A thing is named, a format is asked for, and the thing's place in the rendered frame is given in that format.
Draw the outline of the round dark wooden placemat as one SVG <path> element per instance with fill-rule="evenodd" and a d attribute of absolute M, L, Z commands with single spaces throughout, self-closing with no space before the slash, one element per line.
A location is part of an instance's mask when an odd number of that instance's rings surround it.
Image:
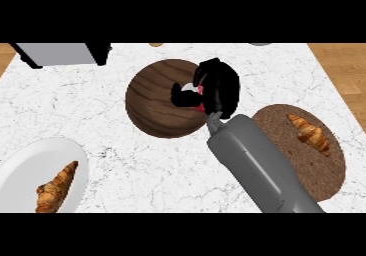
<path fill-rule="evenodd" d="M 179 138 L 206 124 L 207 115 L 172 103 L 173 84 L 194 81 L 200 65 L 182 59 L 149 64 L 135 75 L 126 92 L 126 110 L 135 126 L 157 138 Z"/>

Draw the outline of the red and white can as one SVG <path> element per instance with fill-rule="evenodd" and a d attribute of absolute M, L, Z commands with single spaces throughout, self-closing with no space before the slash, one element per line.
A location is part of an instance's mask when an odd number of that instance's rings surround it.
<path fill-rule="evenodd" d="M 192 83 L 188 83 L 182 88 L 183 105 L 186 107 L 192 107 L 200 112 L 206 112 L 204 85 L 203 85 L 204 80 L 206 78 L 200 79 L 198 86 L 194 86 Z"/>

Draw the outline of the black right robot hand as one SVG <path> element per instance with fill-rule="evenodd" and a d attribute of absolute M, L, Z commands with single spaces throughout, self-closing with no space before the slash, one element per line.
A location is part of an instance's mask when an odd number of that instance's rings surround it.
<path fill-rule="evenodd" d="M 206 114 L 222 112 L 229 119 L 238 108 L 241 83 L 234 68 L 213 58 L 200 63 L 195 70 L 194 86 L 203 87 L 203 93 L 183 90 L 179 83 L 172 88 L 172 103 L 177 107 L 204 106 Z"/>

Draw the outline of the white plate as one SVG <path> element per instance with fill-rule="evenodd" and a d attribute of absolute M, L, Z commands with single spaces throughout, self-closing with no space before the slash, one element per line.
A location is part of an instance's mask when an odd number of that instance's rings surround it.
<path fill-rule="evenodd" d="M 59 213 L 77 210 L 89 182 L 87 155 L 71 139 L 48 138 L 21 149 L 0 167 L 0 212 L 36 212 L 37 188 L 73 161 L 79 167 Z"/>

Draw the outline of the croissant on white plate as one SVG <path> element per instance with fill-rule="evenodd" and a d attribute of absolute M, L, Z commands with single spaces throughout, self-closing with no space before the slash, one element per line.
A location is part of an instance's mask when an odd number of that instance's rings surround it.
<path fill-rule="evenodd" d="M 52 181 L 37 188 L 37 213 L 56 213 L 65 198 L 76 176 L 79 162 L 73 161 L 56 174 Z"/>

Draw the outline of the round brown woven placemat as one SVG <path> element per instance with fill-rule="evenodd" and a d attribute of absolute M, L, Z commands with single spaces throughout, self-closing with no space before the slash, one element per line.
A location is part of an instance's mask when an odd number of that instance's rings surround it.
<path fill-rule="evenodd" d="M 299 140 L 299 132 L 288 119 L 290 114 L 300 116 L 312 125 L 322 128 L 330 144 L 328 156 Z M 328 200 L 344 184 L 346 159 L 340 143 L 325 123 L 310 112 L 288 104 L 263 107 L 253 119 L 290 159 L 310 196 L 318 202 Z"/>

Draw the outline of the grey and black appliance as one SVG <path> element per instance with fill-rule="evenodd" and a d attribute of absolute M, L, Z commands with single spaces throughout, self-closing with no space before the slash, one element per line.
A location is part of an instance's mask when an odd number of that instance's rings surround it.
<path fill-rule="evenodd" d="M 45 66 L 107 64 L 110 43 L 12 43 L 21 60 L 33 69 Z"/>

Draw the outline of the croissant on brown placemat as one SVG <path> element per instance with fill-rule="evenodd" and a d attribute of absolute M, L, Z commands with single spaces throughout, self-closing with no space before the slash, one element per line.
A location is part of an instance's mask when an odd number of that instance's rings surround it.
<path fill-rule="evenodd" d="M 294 115 L 287 115 L 290 122 L 297 129 L 297 138 L 301 143 L 306 143 L 312 148 L 315 148 L 325 156 L 331 155 L 330 142 L 324 135 L 322 128 L 309 123 L 309 121 Z"/>

